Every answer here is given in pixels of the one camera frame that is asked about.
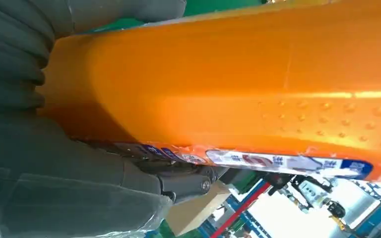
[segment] orange plastic cover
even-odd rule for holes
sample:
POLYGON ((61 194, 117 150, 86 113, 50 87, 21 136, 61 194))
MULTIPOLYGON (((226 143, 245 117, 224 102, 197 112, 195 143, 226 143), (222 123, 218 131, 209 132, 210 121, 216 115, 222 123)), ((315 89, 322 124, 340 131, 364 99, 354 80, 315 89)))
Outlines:
POLYGON ((41 113, 172 159, 381 180, 381 1, 295 2, 59 40, 41 113))

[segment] red pipe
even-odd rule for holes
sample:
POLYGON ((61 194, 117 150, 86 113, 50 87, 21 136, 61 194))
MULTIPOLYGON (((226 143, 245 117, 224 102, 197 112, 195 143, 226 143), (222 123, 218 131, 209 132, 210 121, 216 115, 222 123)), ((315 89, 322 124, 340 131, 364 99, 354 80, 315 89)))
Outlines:
POLYGON ((260 187, 218 230, 214 232, 214 234, 212 234, 210 238, 217 238, 221 235, 223 231, 225 231, 226 228, 229 227, 242 212, 246 211, 246 209, 257 199, 257 197, 259 197, 259 195, 263 194, 269 188, 269 186, 270 184, 266 182, 262 187, 260 187))

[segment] bolt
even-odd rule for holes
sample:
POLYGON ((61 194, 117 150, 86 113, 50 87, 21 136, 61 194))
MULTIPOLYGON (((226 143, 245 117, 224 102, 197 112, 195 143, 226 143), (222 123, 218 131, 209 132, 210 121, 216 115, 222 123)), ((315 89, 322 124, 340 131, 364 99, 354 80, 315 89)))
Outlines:
POLYGON ((201 188, 204 191, 209 191, 209 188, 211 187, 211 183, 208 180, 205 180, 201 183, 201 188))

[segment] sticker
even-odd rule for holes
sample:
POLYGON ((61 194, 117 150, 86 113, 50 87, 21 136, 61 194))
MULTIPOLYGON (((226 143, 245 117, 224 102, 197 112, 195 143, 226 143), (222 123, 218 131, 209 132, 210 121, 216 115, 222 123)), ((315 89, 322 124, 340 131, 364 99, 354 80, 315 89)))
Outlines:
POLYGON ((181 159, 178 155, 173 153, 173 151, 169 150, 168 148, 161 148, 161 150, 172 160, 175 160, 177 162, 183 162, 183 159, 181 159))
POLYGON ((203 158, 196 156, 196 155, 183 154, 182 157, 188 163, 193 163, 193 164, 205 164, 206 163, 206 161, 203 158))
POLYGON ((153 155, 156 155, 156 156, 159 156, 159 157, 163 157, 163 158, 168 158, 167 156, 164 155, 164 153, 159 150, 157 147, 154 147, 152 145, 142 145, 142 147, 144 147, 145 150, 151 152, 153 155))
POLYGON ((364 179, 373 169, 370 163, 364 161, 303 155, 272 155, 220 150, 208 150, 206 155, 214 163, 223 166, 241 166, 256 170, 294 174, 318 173, 323 176, 339 176, 351 179, 364 179))

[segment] label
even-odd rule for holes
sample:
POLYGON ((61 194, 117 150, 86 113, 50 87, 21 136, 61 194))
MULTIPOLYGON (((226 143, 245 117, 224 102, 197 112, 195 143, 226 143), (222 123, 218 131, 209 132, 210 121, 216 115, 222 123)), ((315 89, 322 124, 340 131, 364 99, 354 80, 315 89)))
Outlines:
POLYGON ((179 155, 176 155, 173 153, 173 151, 169 150, 168 148, 161 148, 161 150, 172 160, 175 160, 177 162, 185 162, 183 159, 179 157, 179 155))
POLYGON ((196 155, 182 154, 182 158, 186 162, 192 163, 192 164, 198 165, 198 164, 205 164, 206 163, 206 161, 203 158, 196 156, 196 155))
POLYGON ((303 155, 273 155, 220 150, 208 150, 206 155, 214 163, 224 166, 241 166, 255 170, 293 174, 318 173, 323 176, 352 179, 364 179, 373 169, 370 163, 364 161, 303 155))

